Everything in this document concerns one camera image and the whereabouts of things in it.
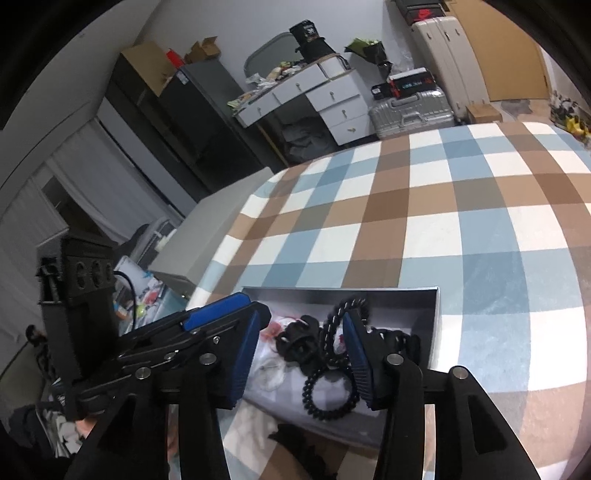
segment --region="black cabinet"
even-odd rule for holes
[[[258,127],[242,128],[232,117],[226,103],[242,92],[213,59],[183,66],[156,96],[121,55],[106,98],[199,201],[264,167],[285,168]]]

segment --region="white suitcase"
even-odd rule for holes
[[[443,88],[453,112],[467,117],[471,103],[489,103],[480,65],[464,29],[455,17],[417,22],[411,27],[427,68]]]

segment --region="desk drawer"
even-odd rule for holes
[[[339,145],[367,137],[374,132],[374,126],[369,119],[369,115],[360,116],[335,127],[330,127],[330,133]]]
[[[329,78],[338,77],[339,75],[344,74],[347,70],[347,64],[345,63],[346,60],[339,57],[331,57],[328,60],[321,61],[319,63],[320,68],[324,72],[324,74]]]
[[[320,67],[318,65],[312,65],[296,73],[293,77],[285,79],[273,88],[272,92],[280,103],[287,103],[292,98],[307,92],[326,80],[327,78],[322,70],[320,70]]]
[[[280,103],[273,94],[267,92],[237,114],[236,118],[238,118],[238,121],[243,127],[248,127],[257,120],[263,118],[266,114],[275,110],[279,105]]]
[[[359,95],[359,88],[353,79],[354,74],[355,72],[348,73],[347,75],[343,75],[326,85],[306,93],[314,110],[320,112],[325,108],[346,100],[347,98]]]
[[[320,112],[320,116],[327,127],[342,124],[362,115],[368,114],[368,104],[361,95],[354,96],[344,102],[333,105]]]

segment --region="white cloth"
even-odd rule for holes
[[[0,219],[0,372],[26,341],[27,326],[43,324],[37,245],[66,227],[33,180]]]
[[[174,226],[182,221],[96,119],[69,137],[46,165],[70,197],[118,243],[158,218],[169,218]]]

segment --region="black box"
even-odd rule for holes
[[[374,100],[383,100],[392,96],[392,87],[389,83],[379,83],[371,87],[371,94]]]
[[[390,75],[388,83],[392,95],[396,98],[406,98],[418,92],[428,92],[437,88],[433,75],[426,68]]]
[[[84,380],[115,350],[115,277],[109,240],[69,230],[37,247],[41,313],[56,373]]]
[[[429,18],[444,17],[443,7],[438,2],[428,0],[394,0],[408,25]]]

